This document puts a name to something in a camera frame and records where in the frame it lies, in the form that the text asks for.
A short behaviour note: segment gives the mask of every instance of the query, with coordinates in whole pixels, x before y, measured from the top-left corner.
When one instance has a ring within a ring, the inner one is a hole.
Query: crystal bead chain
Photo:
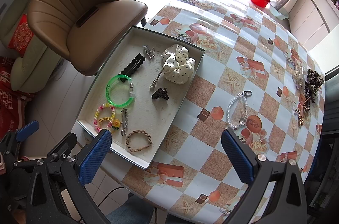
[[[244,125],[246,123],[246,118],[247,118],[247,96],[251,96],[252,95],[252,91],[243,91],[241,93],[239,93],[237,96],[235,96],[231,102],[228,105],[227,111],[226,111],[226,117],[227,117],[227,122],[229,124],[229,126],[232,129],[237,129],[238,127]],[[235,103],[235,101],[237,99],[242,99],[243,103],[245,104],[245,116],[241,116],[240,120],[239,120],[239,124],[238,125],[233,125],[231,124],[231,119],[229,117],[229,112],[231,111],[231,106]]]

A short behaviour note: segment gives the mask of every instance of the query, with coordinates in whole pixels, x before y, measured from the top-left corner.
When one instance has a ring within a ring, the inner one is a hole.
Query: metal screw
[[[264,154],[259,154],[258,160],[264,162],[264,161],[266,161],[266,156]]]
[[[294,160],[294,159],[289,159],[289,163],[290,163],[290,165],[292,165],[292,166],[295,166],[297,163],[296,163],[296,161]]]
[[[67,156],[67,161],[73,162],[74,160],[75,160],[75,155],[71,154],[71,155]]]
[[[42,165],[42,164],[43,164],[43,159],[39,159],[39,160],[37,161],[37,165],[40,166],[40,165]]]

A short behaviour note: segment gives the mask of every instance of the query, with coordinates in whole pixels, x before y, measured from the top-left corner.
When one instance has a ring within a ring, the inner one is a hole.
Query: white scrunchie
[[[164,61],[164,76],[170,82],[184,84],[192,78],[195,60],[188,58],[187,48],[175,44],[165,50],[161,55]]]

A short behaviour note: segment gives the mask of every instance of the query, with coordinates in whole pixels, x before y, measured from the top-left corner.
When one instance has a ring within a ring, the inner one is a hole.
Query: silver hair clip
[[[147,45],[144,45],[144,52],[147,54],[147,56],[150,58],[150,60],[153,60],[154,58],[154,48],[149,49]]]
[[[124,136],[126,135],[128,126],[127,109],[123,107],[121,112],[122,112],[121,136]]]
[[[157,77],[154,79],[154,81],[152,82],[152,84],[150,85],[150,88],[151,87],[155,87],[155,85],[157,84],[157,81],[158,81],[158,79],[159,79],[159,77],[160,77],[160,75],[161,75],[161,73],[164,71],[164,67],[161,69],[161,71],[159,72],[159,74],[157,75]]]

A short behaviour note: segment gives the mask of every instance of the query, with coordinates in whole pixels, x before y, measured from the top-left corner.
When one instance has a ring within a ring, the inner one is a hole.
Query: black cable
[[[158,223],[158,210],[156,207],[154,207],[155,209],[155,223],[154,224],[157,224]]]
[[[123,189],[124,187],[118,187],[118,188],[115,188],[114,190],[111,190],[106,196],[105,198],[99,203],[98,207],[106,200],[106,198],[108,198],[108,196],[113,192],[115,191],[116,189]]]

